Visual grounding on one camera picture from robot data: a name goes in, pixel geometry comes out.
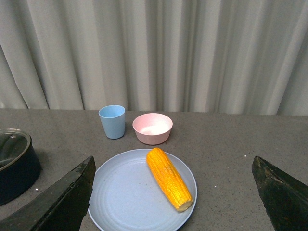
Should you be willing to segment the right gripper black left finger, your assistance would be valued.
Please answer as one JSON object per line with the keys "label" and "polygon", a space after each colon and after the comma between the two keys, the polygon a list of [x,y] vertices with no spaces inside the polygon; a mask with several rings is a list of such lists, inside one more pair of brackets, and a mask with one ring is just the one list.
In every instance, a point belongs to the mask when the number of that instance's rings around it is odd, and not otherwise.
{"label": "right gripper black left finger", "polygon": [[2,231],[78,231],[89,208],[96,166],[88,157],[0,222]]}

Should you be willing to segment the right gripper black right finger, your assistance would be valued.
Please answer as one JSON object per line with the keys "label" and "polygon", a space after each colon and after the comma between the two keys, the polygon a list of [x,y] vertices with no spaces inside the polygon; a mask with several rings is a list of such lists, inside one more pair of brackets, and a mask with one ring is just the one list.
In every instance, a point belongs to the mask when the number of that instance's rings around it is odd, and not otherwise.
{"label": "right gripper black right finger", "polygon": [[252,173],[276,231],[308,229],[308,186],[265,159],[255,156]]}

